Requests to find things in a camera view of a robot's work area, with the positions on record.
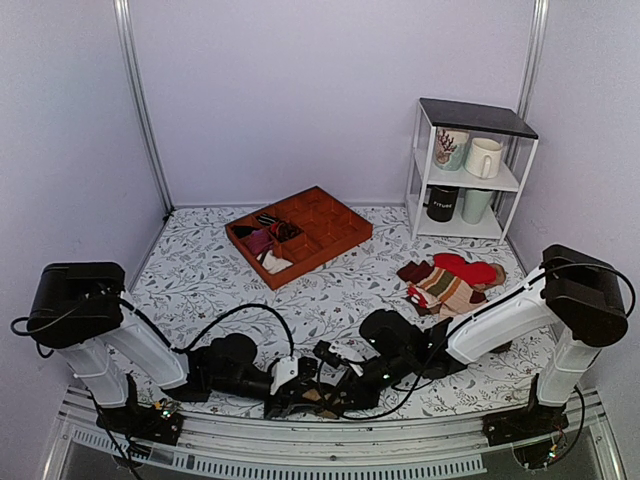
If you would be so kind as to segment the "brown argyle sock pair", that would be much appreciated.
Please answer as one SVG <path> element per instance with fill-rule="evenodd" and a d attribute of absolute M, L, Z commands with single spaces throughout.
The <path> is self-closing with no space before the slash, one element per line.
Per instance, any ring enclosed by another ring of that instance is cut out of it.
<path fill-rule="evenodd" d="M 306 390 L 302 394 L 304 406 L 310 406 L 314 415 L 337 420 L 344 416 L 348 394 L 345 390 L 332 390 L 331 392 L 321 392 L 318 387 Z"/>

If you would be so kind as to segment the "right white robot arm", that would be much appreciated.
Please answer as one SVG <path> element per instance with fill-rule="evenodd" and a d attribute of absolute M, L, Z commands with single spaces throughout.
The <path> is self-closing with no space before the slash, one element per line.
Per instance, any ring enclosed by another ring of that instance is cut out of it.
<path fill-rule="evenodd" d="M 577 382 L 600 351 L 621 340 L 636 302 L 622 299 L 630 280 L 612 265 L 560 244 L 547 247 L 541 264 L 516 287 L 474 311 L 422 330 L 393 310 L 376 310 L 360 336 L 377 351 L 329 392 L 325 407 L 337 416 L 377 407 L 382 390 L 413 374 L 443 379 L 481 356 L 533 330 L 561 323 L 564 331 L 549 363 L 531 382 L 526 407 L 507 420 L 537 436 L 564 419 Z"/>

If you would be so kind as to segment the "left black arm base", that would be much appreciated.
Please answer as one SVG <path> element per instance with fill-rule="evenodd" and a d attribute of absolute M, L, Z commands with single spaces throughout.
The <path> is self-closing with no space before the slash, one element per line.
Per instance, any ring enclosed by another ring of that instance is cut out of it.
<path fill-rule="evenodd" d="M 117 408 L 98 405 L 97 426 L 105 431 L 123 434 L 128 439 L 176 446 L 184 422 L 184 417 L 178 412 L 178 404 L 163 398 L 153 405 L 141 405 L 135 380 L 130 374 L 125 378 L 128 387 L 125 404 Z"/>

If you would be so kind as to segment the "dark red patterned sock roll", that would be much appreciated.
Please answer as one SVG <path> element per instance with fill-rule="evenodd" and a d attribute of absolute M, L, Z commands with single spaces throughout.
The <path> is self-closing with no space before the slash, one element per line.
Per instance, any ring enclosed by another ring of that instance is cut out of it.
<path fill-rule="evenodd" d="M 279 242 L 286 242 L 302 233 L 302 230 L 293 223 L 278 221 L 269 227 L 270 233 Z"/>

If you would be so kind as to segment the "black white striped sock roll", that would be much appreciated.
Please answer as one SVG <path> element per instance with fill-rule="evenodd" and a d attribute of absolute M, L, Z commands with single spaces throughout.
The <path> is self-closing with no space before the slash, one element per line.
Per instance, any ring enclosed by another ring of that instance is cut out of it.
<path fill-rule="evenodd" d="M 256 217 L 256 220 L 260 225 L 264 227 L 270 227 L 279 222 L 279 219 L 277 217 L 274 217 L 266 212 L 263 212 L 260 215 L 258 215 Z"/>

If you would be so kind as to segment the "brown divided wooden tray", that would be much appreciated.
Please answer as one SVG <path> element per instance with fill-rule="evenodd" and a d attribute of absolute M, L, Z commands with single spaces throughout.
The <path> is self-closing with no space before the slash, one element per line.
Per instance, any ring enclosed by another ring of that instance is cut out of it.
<path fill-rule="evenodd" d="M 286 242 L 277 241 L 269 227 L 260 225 L 256 217 L 266 212 L 279 221 L 298 226 L 302 233 Z M 286 270 L 270 275 L 247 249 L 247 237 L 238 239 L 234 225 L 248 225 L 266 230 L 274 239 L 273 253 L 293 263 Z M 266 283 L 276 290 L 302 275 L 324 265 L 372 237 L 373 226 L 322 188 L 315 186 L 247 214 L 225 225 L 226 234 L 240 254 Z"/>

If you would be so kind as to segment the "purple rolled sock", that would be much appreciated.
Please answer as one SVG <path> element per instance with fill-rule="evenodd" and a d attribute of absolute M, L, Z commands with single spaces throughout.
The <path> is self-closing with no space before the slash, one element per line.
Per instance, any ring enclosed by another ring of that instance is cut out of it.
<path fill-rule="evenodd" d="M 255 230 L 249 234 L 245 245 L 253 256 L 259 256 L 265 251 L 272 249 L 274 239 L 264 229 Z"/>

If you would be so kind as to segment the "floral white tablecloth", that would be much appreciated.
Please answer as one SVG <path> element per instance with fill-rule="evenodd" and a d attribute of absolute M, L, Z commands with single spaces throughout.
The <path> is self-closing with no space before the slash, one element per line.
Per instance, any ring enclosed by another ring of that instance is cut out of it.
<path fill-rule="evenodd" d="M 290 351 L 310 355 L 320 340 L 349 343 L 371 357 L 358 332 L 371 312 L 393 309 L 422 328 L 435 323 L 406 301 L 397 271 L 407 263 L 449 252 L 501 265 L 508 287 L 523 276 L 505 244 L 412 238 L 403 207 L 368 206 L 359 209 L 373 226 L 368 241 L 271 290 L 226 235 L 225 225 L 245 214 L 243 207 L 182 209 L 156 243 L 132 296 L 175 347 L 206 345 L 238 332 L 256 343 L 259 368 Z M 422 381 L 418 390 L 405 380 L 383 391 L 377 412 L 389 420 L 417 419 L 517 406 L 527 400 L 532 377 L 547 364 L 554 347 L 549 329 L 529 332 L 508 351 L 485 355 L 448 378 Z"/>

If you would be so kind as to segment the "black rolled sock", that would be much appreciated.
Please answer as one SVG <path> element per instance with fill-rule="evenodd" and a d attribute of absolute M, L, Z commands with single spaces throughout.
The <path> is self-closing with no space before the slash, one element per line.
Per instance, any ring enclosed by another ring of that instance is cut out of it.
<path fill-rule="evenodd" d="M 256 227 L 248 226 L 248 225 L 234 225 L 234 226 L 231 227 L 231 232 L 238 239 L 245 238 L 245 237 L 251 235 L 255 231 L 257 231 Z"/>

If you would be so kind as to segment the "pale green tumbler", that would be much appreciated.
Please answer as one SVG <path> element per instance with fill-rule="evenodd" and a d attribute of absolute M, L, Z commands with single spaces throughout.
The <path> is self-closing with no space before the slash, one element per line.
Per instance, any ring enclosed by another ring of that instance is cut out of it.
<path fill-rule="evenodd" d="M 468 224 L 478 224 L 493 197 L 492 190 L 467 189 L 464 194 L 461 218 Z"/>

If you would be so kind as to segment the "white shelf rack black top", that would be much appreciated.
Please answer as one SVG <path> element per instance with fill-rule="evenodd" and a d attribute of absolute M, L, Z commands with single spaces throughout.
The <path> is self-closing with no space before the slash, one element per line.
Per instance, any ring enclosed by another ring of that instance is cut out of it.
<path fill-rule="evenodd" d="M 411 237 L 504 242 L 538 143 L 508 108 L 419 99 L 405 195 Z"/>

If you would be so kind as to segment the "coral pattern mug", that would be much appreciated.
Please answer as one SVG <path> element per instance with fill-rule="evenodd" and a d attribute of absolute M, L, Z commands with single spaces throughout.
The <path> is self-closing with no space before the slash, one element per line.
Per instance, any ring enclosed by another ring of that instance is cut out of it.
<path fill-rule="evenodd" d="M 434 164 L 444 171 L 457 171 L 466 158 L 470 134 L 465 130 L 439 127 Z"/>

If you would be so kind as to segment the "white ribbed mug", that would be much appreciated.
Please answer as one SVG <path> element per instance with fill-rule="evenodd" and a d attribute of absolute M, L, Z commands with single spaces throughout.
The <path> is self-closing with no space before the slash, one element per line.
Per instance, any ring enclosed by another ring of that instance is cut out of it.
<path fill-rule="evenodd" d="M 499 173 L 502 155 L 501 143 L 490 138 L 476 137 L 471 142 L 464 168 L 477 178 L 493 179 Z"/>

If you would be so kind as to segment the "right aluminium frame post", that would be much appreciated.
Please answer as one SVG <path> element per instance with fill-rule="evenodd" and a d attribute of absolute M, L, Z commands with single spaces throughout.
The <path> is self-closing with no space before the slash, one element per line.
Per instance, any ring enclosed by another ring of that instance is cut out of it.
<path fill-rule="evenodd" d="M 526 61 L 517 104 L 517 114 L 523 120 L 527 119 L 532 103 L 536 79 L 544 49 L 549 7 L 549 0 L 534 1 Z"/>

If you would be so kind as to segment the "aluminium frame post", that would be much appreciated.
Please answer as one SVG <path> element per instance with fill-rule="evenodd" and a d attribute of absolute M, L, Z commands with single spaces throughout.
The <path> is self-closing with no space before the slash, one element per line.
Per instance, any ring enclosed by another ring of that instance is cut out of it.
<path fill-rule="evenodd" d="M 527 119 L 532 103 L 536 79 L 544 49 L 549 7 L 549 0 L 534 1 L 526 61 L 517 104 L 517 114 L 523 120 Z"/>
<path fill-rule="evenodd" d="M 133 23 L 130 13 L 130 1 L 114 0 L 113 7 L 124 67 L 131 90 L 134 110 L 140 128 L 143 146 L 149 161 L 152 179 L 160 197 L 164 211 L 164 219 L 167 219 L 175 210 L 175 206 L 161 162 L 151 116 L 146 102 L 135 45 Z"/>

